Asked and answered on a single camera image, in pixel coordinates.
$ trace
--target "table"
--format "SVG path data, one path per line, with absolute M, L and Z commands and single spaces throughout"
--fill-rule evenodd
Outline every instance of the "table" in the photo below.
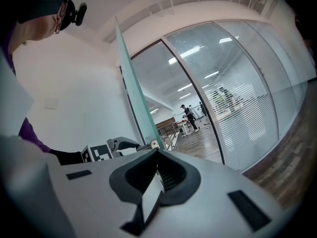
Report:
M 180 122 L 180 123 L 178 123 L 177 125 L 178 125 L 178 127 L 180 127 L 180 126 L 183 126 L 183 129 L 184 129 L 184 132 L 185 132 L 185 135 L 182 135 L 183 137 L 184 136 L 187 136 L 187 135 L 190 135 L 190 134 L 193 134 L 192 132 L 187 132 L 187 129 L 186 129 L 186 127 L 185 127 L 185 124 L 187 123 L 187 121 L 182 121 L 182 122 Z

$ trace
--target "black pants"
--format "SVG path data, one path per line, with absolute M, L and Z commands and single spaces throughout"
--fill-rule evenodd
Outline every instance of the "black pants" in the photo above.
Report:
M 188 119 L 190 124 L 193 126 L 194 129 L 197 129 L 196 125 L 195 125 L 195 122 L 193 119 Z

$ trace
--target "ceiling light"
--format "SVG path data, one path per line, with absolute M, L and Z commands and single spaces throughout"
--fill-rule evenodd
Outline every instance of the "ceiling light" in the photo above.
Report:
M 219 43 L 230 42 L 230 41 L 232 41 L 231 38 L 224 38 L 224 39 L 220 39 L 220 40 L 219 40 Z
M 195 52 L 199 51 L 199 49 L 200 49 L 200 46 L 195 46 L 192 49 L 190 49 L 190 50 L 188 50 L 188 51 L 186 51 L 184 53 L 181 53 L 180 56 L 182 58 L 185 58 L 185 57 L 191 55 L 192 53 L 195 53 Z M 176 58 L 171 58 L 171 59 L 168 60 L 168 62 L 169 62 L 169 64 L 173 64 L 173 63 L 177 62 L 177 60 L 176 60 Z
M 182 96 L 182 97 L 180 97 L 180 99 L 183 99 L 183 98 L 185 98 L 185 97 L 188 96 L 188 95 L 190 95 L 190 93 L 189 93 L 189 94 L 186 94 L 186 95 L 184 95 L 184 96 Z
M 175 62 L 177 62 L 176 58 L 171 58 L 170 60 L 168 60 L 169 64 L 173 64 Z
M 219 73 L 219 71 L 216 71 L 216 72 L 214 72 L 214 73 L 212 73 L 212 74 L 207 75 L 205 78 L 208 78 L 208 77 L 214 76 L 214 75 L 216 75 L 216 74 L 218 74 L 218 73 Z
M 153 111 L 151 111 L 151 112 L 150 112 L 150 114 L 154 114 L 154 113 L 156 113 L 156 112 L 157 112 L 157 110 L 159 110 L 159 109 L 154 109 Z
M 186 86 L 182 87 L 181 89 L 178 89 L 177 91 L 180 92 L 181 90 L 184 90 L 184 89 L 186 89 L 187 87 L 190 87 L 190 86 L 192 86 L 192 85 L 193 85 L 193 84 L 186 85 Z

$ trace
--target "white device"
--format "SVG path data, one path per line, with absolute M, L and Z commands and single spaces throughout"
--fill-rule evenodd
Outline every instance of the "white device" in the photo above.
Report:
M 142 150 L 61 166 L 17 137 L 0 137 L 0 145 L 4 188 L 44 236 L 265 237 L 283 213 L 235 170 L 182 153 Z

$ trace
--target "person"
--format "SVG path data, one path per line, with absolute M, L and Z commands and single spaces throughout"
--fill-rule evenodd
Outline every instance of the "person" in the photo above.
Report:
M 188 118 L 188 121 L 193 126 L 195 132 L 197 132 L 199 129 L 197 129 L 197 127 L 195 125 L 194 117 L 193 117 L 192 113 L 190 112 L 189 108 L 186 108 L 185 105 L 182 105 L 181 108 L 185 111 L 185 114 Z
M 28 13 L 19 15 L 19 18 L 13 21 L 10 30 L 1 39 L 4 58 L 14 74 L 16 73 L 12 57 L 14 51 L 20 45 L 28 40 L 39 41 L 50 37 L 52 34 L 58 34 L 70 23 L 76 22 L 76 25 L 81 24 L 81 22 L 78 23 L 75 20 L 77 11 L 71 0 L 37 0 L 37 3 L 37 6 L 32 7 L 32 10 Z M 45 145 L 38 139 L 27 118 L 25 118 L 22 124 L 19 136 L 24 140 L 36 144 L 42 152 L 55 154 L 61 165 L 83 162 L 80 152 L 67 153 L 51 149 Z
M 206 110 L 205 110 L 204 105 L 203 105 L 202 102 L 200 102 L 200 101 L 199 101 L 199 104 L 200 104 L 200 109 L 202 110 L 204 116 L 206 116 L 207 113 L 206 113 Z
M 193 116 L 193 118 L 194 118 L 194 121 L 196 121 L 197 118 L 196 118 L 195 115 L 194 115 L 194 110 L 193 110 L 193 108 L 192 108 L 192 105 L 189 105 L 189 110 L 190 110 L 190 113 L 192 114 L 192 116 Z
M 212 99 L 215 103 L 215 112 L 219 112 L 220 114 L 223 113 L 223 106 L 225 105 L 223 97 L 217 91 L 214 91 Z
M 233 102 L 232 102 L 232 98 L 233 98 L 232 93 L 230 93 L 229 90 L 227 90 L 227 89 L 225 89 L 223 87 L 220 87 L 219 91 L 224 93 L 225 98 L 226 98 L 226 103 L 229 106 L 231 113 L 235 112 L 235 109 L 234 109 L 234 106 L 233 106 Z

